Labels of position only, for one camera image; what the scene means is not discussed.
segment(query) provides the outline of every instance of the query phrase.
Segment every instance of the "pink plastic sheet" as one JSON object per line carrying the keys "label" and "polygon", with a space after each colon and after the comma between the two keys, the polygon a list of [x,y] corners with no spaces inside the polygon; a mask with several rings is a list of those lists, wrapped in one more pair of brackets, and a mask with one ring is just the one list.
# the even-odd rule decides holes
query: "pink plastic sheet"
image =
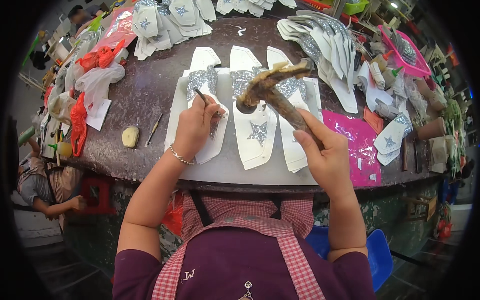
{"label": "pink plastic sheet", "polygon": [[105,35],[91,52],[95,52],[100,47],[108,46],[111,49],[115,48],[120,41],[125,39],[126,48],[137,35],[132,31],[133,7],[119,8],[112,12],[112,24],[106,30]]}
{"label": "pink plastic sheet", "polygon": [[[380,163],[376,159],[377,149],[373,141],[377,134],[367,122],[324,109],[322,111],[324,124],[331,130],[348,138],[348,152],[350,158],[350,180],[353,186],[378,186],[382,184]],[[376,180],[370,179],[375,174]]]}

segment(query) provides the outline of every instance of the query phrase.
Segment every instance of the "purple shirt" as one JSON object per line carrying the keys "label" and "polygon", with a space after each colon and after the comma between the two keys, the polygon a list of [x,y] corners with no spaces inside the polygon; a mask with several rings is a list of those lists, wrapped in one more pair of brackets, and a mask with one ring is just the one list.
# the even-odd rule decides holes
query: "purple shirt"
{"label": "purple shirt", "polygon": [[[367,257],[350,252],[329,263],[302,238],[300,247],[329,299],[375,299]],[[140,250],[115,257],[113,299],[150,300],[162,264]],[[252,283],[254,299],[298,299],[276,238],[243,228],[214,228],[187,246],[176,299],[238,299]]]}

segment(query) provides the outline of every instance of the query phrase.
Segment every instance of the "silver bracelet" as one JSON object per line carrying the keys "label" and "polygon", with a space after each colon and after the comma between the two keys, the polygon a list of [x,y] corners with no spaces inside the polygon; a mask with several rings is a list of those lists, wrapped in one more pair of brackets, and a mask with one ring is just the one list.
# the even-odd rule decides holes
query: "silver bracelet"
{"label": "silver bracelet", "polygon": [[185,159],[183,159],[183,157],[179,156],[177,154],[177,152],[175,152],[175,150],[173,150],[173,144],[170,144],[170,150],[172,151],[173,156],[178,158],[182,163],[184,163],[186,165],[190,165],[190,166],[194,165],[193,159],[192,159],[192,161],[186,161]]}

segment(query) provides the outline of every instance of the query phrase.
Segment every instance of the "red stool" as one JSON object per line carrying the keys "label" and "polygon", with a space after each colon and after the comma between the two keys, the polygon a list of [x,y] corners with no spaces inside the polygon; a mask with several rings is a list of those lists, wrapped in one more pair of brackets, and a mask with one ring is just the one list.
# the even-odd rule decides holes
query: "red stool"
{"label": "red stool", "polygon": [[[82,189],[80,195],[87,201],[87,207],[78,211],[79,214],[86,215],[115,215],[117,210],[110,207],[110,185],[111,181],[107,177],[89,177],[82,180]],[[98,199],[90,196],[90,187],[99,188]]]}

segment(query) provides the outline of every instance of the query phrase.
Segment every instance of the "awl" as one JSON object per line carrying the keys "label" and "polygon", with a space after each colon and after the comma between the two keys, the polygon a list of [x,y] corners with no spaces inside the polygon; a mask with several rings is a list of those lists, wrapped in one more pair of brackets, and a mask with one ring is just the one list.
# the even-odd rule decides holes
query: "awl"
{"label": "awl", "polygon": [[148,136],[148,140],[145,142],[145,147],[148,146],[148,144],[150,144],[150,140],[152,139],[152,135],[153,133],[155,132],[156,128],[158,127],[158,123],[160,122],[160,118],[163,116],[162,113],[160,113],[160,117],[158,117],[158,120],[156,121],[155,125],[153,125],[153,129],[152,129],[152,132],[150,133],[150,135]]}

